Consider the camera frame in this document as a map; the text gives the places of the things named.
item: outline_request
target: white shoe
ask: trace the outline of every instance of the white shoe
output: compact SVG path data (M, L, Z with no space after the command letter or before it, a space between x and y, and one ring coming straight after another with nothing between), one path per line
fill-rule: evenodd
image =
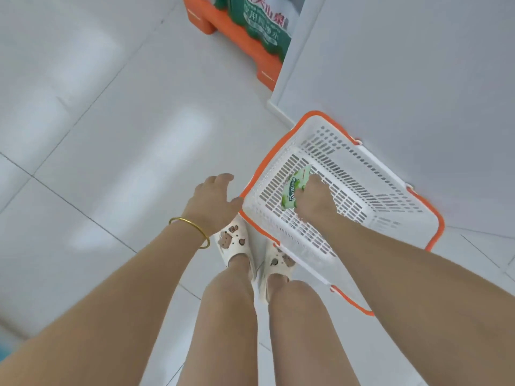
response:
M268 277L271 274L280 274L292 279L295 261L286 253L276 247L271 240L266 245L265 262L263 263L263 274L259 285L259 297L262 302L268 304L266 288L268 285Z
M250 262L249 277L254 281L256 279L256 267L249 246L249 235L245 220L239 214L236 215L230 224L214 235L214 239L226 266L237 254L245 253L247 255Z

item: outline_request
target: basket rim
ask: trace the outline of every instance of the basket rim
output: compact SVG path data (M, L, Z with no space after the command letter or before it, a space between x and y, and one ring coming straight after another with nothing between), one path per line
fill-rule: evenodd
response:
M256 171L254 172L254 175L252 176L251 180L243 190L243 192L240 194L240 198L245 198L250 190L254 187L254 185L258 182L259 178L265 171L266 167L272 161L274 156L280 151L280 149L295 135L299 129L306 123L306 121L313 117L313 116L320 116L324 118L328 123L331 123L331 125L337 129L342 135L344 135L353 145L361 145L361 141L353 138L347 130L345 130L340 124L338 124L334 119L332 119L329 115L322 111L313 110L309 111L304 114L304 116L300 119L300 121L293 127L290 131L288 131L275 145L274 147L268 152L268 154L265 156L263 161L259 164ZM438 219L438 229L434 236L431 238L431 240L428 242L426 247L424 248L426 251L430 252L433 246L436 244L436 242L440 239L440 237L443 234L443 231L445 230L445 220L443 219L442 214L423 196L419 195L415 192L413 187L410 185L406 185L406 190L412 194L415 198L417 198L424 206L428 208L429 211L431 211L436 218ZM247 214L243 211L243 208L240 210L240 215L249 223L251 224L259 233L264 235L265 237L268 237L270 240L272 240L275 244L278 246L281 245L280 241L276 238L274 238L272 235L267 233L265 230L263 230L259 225L257 225L252 219L248 217ZM332 291L338 292L347 302L349 302L351 305L356 307L358 310L362 311L364 314L368 316L373 316L374 313L370 310L364 309L362 306L358 305L356 302L351 300L347 295L344 294L337 286L331 285Z

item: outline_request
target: bangle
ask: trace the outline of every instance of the bangle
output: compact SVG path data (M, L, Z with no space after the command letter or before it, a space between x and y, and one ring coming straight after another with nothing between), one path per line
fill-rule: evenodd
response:
M173 217L171 218L169 221L168 221L168 225L170 225L172 223L172 221L184 221L184 222L188 222L191 226L193 227L196 227L197 230L203 234L203 236L205 237L205 239L208 241L208 244L206 246L201 246L199 249L206 249L206 248L209 248L209 245L211 245L211 241L209 240L209 237L204 233L204 231L200 228L199 225L196 225L195 223L193 223L192 221L189 221L187 219L184 219L184 218L181 218L181 217Z

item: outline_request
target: perforated basket grid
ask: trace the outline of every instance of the perforated basket grid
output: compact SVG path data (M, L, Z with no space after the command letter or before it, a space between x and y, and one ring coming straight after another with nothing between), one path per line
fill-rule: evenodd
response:
M293 210L281 209L288 178L312 164L329 184L338 213L398 240L430 250L443 232L441 215L341 126L307 113L265 157L241 194L242 216L350 303L369 314L363 296L329 244Z

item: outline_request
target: orange plastic stand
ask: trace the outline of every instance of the orange plastic stand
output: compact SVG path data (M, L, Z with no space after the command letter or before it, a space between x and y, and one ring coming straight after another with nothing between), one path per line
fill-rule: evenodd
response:
M268 53L259 40L248 36L243 27L235 24L227 11L219 11L208 0L184 0L188 18L204 34L219 30L248 54L257 65L257 79L274 90L282 63Z

